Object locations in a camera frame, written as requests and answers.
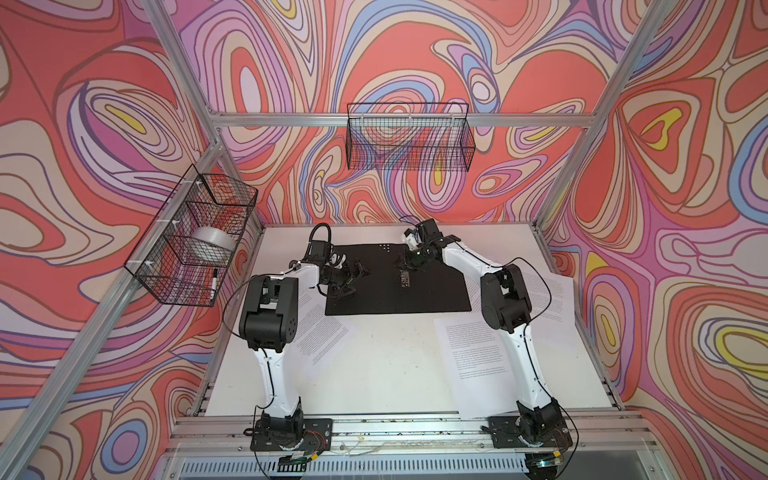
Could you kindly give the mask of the orange black folder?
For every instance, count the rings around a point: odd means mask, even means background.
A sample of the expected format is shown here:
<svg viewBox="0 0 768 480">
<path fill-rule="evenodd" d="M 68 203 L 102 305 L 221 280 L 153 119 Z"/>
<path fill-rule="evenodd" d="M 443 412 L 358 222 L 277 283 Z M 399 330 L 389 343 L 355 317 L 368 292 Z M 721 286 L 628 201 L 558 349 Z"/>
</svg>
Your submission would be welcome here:
<svg viewBox="0 0 768 480">
<path fill-rule="evenodd" d="M 458 270 L 430 261 L 410 270 L 403 244 L 342 245 L 342 253 L 369 273 L 352 282 L 355 291 L 326 301 L 328 316 L 469 312 L 465 278 Z"/>
</svg>

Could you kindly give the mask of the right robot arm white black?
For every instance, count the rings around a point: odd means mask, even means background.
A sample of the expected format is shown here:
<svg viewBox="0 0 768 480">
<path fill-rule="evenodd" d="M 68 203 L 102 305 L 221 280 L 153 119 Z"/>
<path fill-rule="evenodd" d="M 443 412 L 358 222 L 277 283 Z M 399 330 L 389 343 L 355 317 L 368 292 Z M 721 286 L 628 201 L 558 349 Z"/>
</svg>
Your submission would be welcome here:
<svg viewBox="0 0 768 480">
<path fill-rule="evenodd" d="M 515 431 L 522 443 L 538 447 L 552 441 L 560 448 L 573 445 L 560 403 L 548 391 L 529 326 L 537 316 L 522 270 L 513 260 L 499 265 L 466 247 L 455 235 L 443 234 L 436 221 L 423 220 L 407 229 L 405 266 L 410 269 L 439 262 L 475 281 L 480 289 L 480 313 L 486 325 L 500 333 L 516 386 L 518 420 Z"/>
</svg>

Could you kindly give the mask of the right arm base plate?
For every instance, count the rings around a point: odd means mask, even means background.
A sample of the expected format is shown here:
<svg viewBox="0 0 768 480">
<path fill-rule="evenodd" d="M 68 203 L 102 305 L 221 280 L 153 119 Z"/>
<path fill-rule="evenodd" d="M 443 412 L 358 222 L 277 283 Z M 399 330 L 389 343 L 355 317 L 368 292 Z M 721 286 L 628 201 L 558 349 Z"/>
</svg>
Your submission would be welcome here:
<svg viewBox="0 0 768 480">
<path fill-rule="evenodd" d="M 481 425 L 494 448 L 533 448 L 566 450 L 573 438 L 562 417 L 543 424 L 520 416 L 493 416 Z"/>
</svg>

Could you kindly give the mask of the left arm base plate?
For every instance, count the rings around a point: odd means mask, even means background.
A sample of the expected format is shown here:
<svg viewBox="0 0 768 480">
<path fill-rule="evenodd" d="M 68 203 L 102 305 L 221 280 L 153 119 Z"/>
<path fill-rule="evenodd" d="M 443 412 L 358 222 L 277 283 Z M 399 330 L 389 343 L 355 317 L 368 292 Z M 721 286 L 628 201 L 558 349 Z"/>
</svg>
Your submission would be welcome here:
<svg viewBox="0 0 768 480">
<path fill-rule="evenodd" d="M 334 422 L 330 417 L 290 420 L 263 417 L 256 421 L 250 435 L 254 452 L 324 452 L 332 445 Z"/>
</svg>

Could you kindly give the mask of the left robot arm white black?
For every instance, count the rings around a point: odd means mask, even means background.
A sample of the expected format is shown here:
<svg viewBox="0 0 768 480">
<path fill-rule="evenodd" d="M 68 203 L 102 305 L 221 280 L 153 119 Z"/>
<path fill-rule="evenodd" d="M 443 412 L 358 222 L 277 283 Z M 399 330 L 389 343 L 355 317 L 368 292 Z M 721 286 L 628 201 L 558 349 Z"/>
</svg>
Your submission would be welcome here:
<svg viewBox="0 0 768 480">
<path fill-rule="evenodd" d="M 332 253 L 324 261 L 293 260 L 286 271 L 258 274 L 247 283 L 237 335 L 261 370 L 265 401 L 255 408 L 251 438 L 258 445 L 295 450 L 313 435 L 304 426 L 301 398 L 288 373 L 286 353 L 299 329 L 300 296 L 311 289 L 330 299 L 355 292 L 370 274 L 358 259 Z"/>
</svg>

